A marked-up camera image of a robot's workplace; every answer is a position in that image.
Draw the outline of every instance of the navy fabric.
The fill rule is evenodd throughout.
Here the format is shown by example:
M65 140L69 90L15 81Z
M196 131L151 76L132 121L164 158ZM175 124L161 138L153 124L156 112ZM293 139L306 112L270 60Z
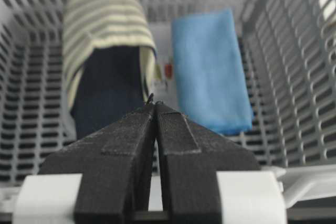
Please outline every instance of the navy fabric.
M144 105L139 47L95 49L71 110L81 139Z

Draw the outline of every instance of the fabric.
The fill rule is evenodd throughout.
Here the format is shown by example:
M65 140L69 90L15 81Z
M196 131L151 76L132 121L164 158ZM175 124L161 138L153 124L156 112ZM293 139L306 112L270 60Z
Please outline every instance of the fabric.
M127 46L94 50L71 110L77 139L143 106L139 51L139 47Z
M252 127L242 59L229 9L172 24L178 102L191 120L217 133Z
M84 63L95 48L140 46L143 99L155 76L155 44L139 0L69 0L63 29L63 73L72 108Z

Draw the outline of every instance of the striped towel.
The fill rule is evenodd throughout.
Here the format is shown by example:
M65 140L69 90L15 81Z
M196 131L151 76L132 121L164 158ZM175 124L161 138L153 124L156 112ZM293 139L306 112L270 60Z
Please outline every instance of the striped towel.
M95 48L140 46L143 98L151 92L155 44L139 0L69 0L63 29L63 73L72 108L85 62Z

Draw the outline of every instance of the white plastic bracket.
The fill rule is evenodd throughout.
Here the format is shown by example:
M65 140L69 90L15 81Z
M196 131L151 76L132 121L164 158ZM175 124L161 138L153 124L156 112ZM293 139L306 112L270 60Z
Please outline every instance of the white plastic bracket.
M217 172L225 224L286 224L286 208L273 172Z
M75 224L81 174L31 175L25 178L13 212L13 224Z
M282 182L286 208L296 202L336 196L336 165L319 165L295 168L266 166Z

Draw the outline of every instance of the towel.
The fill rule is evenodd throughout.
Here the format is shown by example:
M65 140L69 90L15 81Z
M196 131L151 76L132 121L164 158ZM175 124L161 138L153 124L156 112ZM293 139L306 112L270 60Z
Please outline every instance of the towel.
M155 44L139 0L69 0L63 27L63 74L70 110L85 62L95 49L113 46L140 47L139 78L143 100L147 99L158 68Z
M222 134L252 127L232 11L183 17L172 23L179 106L196 123Z

